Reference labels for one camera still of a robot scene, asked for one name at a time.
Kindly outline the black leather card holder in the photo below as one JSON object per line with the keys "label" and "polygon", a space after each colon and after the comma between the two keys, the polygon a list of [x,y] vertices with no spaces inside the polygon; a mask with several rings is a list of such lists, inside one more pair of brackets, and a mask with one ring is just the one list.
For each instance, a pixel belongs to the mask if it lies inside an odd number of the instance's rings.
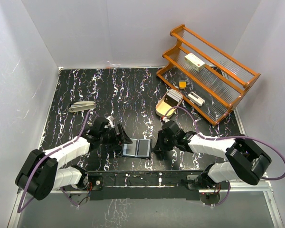
{"label": "black leather card holder", "polygon": [[140,140],[143,140],[143,139],[134,139],[134,138],[131,138],[132,142],[134,144],[136,144],[136,155],[132,158],[143,158],[143,159],[147,159],[147,158],[150,158],[151,157],[151,153],[152,153],[152,139],[149,139],[150,140],[150,154],[149,154],[149,157],[140,157],[138,156],[138,144],[139,144],[139,141]]}

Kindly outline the stack of credit cards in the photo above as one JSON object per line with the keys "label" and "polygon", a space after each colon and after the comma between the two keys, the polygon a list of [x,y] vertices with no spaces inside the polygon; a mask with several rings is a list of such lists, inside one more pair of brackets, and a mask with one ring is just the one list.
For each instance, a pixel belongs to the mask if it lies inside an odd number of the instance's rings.
{"label": "stack of credit cards", "polygon": [[173,100],[177,101],[178,103],[182,101],[183,99],[183,96],[180,92],[174,90],[174,89],[171,89],[167,92],[167,95],[169,97],[171,97]]}

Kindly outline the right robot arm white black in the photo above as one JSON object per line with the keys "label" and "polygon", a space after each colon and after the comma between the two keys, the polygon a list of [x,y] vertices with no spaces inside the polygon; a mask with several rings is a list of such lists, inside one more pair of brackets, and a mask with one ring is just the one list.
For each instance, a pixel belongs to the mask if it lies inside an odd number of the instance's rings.
{"label": "right robot arm white black", "polygon": [[223,181],[242,180],[257,185],[272,160],[253,140],[246,136],[220,139],[206,137],[194,131],[183,131],[174,121],[164,123],[158,132],[154,152],[168,152],[177,147],[181,151],[203,153],[225,159],[210,164],[200,176],[189,181],[212,189]]}

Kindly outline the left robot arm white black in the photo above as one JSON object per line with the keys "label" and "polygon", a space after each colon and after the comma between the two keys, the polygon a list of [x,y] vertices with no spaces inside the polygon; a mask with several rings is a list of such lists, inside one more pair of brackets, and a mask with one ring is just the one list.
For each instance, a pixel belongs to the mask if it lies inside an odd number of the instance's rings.
{"label": "left robot arm white black", "polygon": [[87,172],[77,166],[64,168],[64,165],[101,144],[116,150],[131,143],[132,140],[120,123],[114,128],[111,120],[98,117],[75,139],[46,151],[32,150],[15,184],[37,200],[43,200],[53,189],[68,185],[82,190],[88,186]]}

